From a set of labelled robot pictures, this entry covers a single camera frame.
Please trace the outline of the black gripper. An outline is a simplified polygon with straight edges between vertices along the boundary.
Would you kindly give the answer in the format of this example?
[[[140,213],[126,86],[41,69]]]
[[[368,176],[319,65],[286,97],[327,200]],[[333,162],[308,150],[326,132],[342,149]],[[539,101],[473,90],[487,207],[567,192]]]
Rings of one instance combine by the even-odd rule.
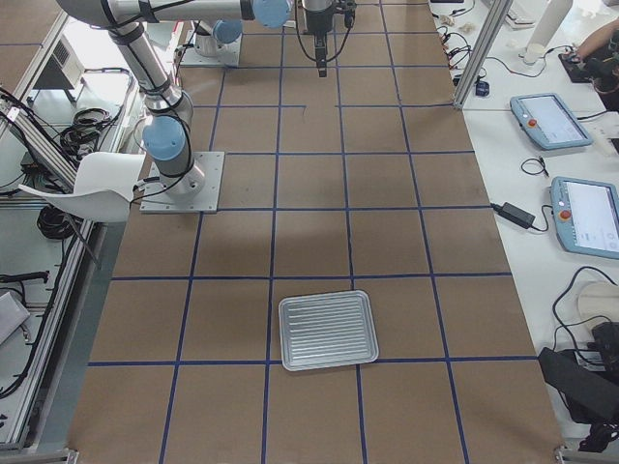
[[[333,30],[334,7],[322,11],[303,9],[307,32],[313,36],[314,60],[321,78],[327,76],[327,36]]]

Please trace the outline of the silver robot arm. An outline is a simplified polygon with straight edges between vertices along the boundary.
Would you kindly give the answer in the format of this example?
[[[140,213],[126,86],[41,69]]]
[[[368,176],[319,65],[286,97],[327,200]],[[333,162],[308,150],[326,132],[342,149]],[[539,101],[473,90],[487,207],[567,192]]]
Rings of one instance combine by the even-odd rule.
[[[192,104],[189,97],[165,71],[146,36],[146,23],[161,21],[205,21],[224,19],[256,20],[267,28],[281,27],[291,13],[302,10],[307,31],[313,36],[314,54],[309,59],[321,77],[327,75],[327,36],[334,16],[343,15],[345,27],[355,23],[354,1],[60,1],[71,17],[105,30],[125,58],[144,93],[145,104],[154,118],[170,116],[181,130],[186,153],[175,171],[160,167],[162,181],[173,186],[192,169],[189,125]]]
[[[213,22],[196,21],[194,24],[194,49],[198,55],[214,57],[225,45],[241,38],[243,26],[240,19],[218,19]]]

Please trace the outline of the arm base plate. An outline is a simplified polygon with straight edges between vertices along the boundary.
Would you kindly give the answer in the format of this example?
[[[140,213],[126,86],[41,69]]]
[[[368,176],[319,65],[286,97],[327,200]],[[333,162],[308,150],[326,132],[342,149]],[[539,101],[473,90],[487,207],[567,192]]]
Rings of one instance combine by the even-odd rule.
[[[237,68],[242,39],[219,43],[212,36],[195,36],[184,51],[180,66],[185,68]]]
[[[224,152],[194,152],[193,167],[178,183],[162,176],[154,162],[149,176],[159,177],[148,183],[140,201],[143,214],[189,214],[218,211]]]

